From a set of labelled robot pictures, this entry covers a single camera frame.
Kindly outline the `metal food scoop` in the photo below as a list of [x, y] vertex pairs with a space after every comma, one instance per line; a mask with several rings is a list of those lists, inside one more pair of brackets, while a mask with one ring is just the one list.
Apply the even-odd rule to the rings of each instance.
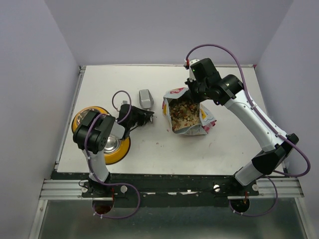
[[139, 103], [144, 110], [152, 109], [154, 105], [154, 99], [148, 89], [139, 90]]

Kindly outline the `pet food bag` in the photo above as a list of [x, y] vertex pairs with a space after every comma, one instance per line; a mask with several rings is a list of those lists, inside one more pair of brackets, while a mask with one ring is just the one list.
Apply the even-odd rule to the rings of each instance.
[[207, 135], [216, 125], [214, 115], [201, 103], [194, 103], [186, 87], [169, 90], [163, 96], [162, 113], [170, 129], [181, 135]]

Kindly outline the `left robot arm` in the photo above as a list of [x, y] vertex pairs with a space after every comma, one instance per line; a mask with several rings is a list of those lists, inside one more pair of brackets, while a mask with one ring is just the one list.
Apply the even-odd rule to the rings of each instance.
[[130, 133], [153, 121], [154, 112], [121, 105], [119, 118], [115, 118], [101, 107], [85, 108], [72, 123], [73, 142], [85, 155], [89, 179], [84, 187], [91, 186], [98, 196], [110, 193], [110, 186], [126, 186], [128, 183], [110, 182], [111, 173], [107, 165], [121, 161], [131, 147]]

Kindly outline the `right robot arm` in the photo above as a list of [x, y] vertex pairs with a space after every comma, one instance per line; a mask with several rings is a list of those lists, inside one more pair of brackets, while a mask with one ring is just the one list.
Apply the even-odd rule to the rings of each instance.
[[251, 99], [237, 75], [199, 66], [188, 70], [153, 67], [144, 73], [154, 80], [154, 116], [135, 131], [133, 141], [143, 172], [209, 173], [231, 175], [230, 191], [241, 195], [247, 185], [273, 173], [292, 149], [288, 134], [276, 126]]

